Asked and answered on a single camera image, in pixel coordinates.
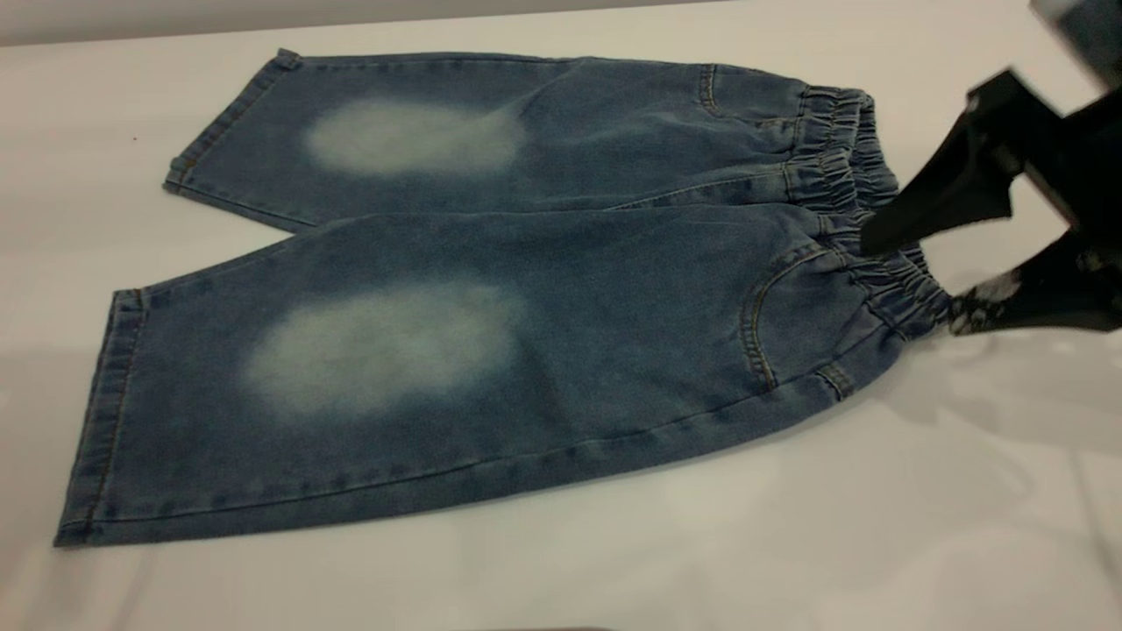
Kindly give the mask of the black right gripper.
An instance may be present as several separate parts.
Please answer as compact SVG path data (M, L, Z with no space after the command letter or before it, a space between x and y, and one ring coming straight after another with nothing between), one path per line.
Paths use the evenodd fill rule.
M942 231L1012 216L1021 175L1072 231L1014 269L951 300L954 336L1121 327L1121 89L1061 117L1005 68L971 90L925 167L861 230L883 256Z

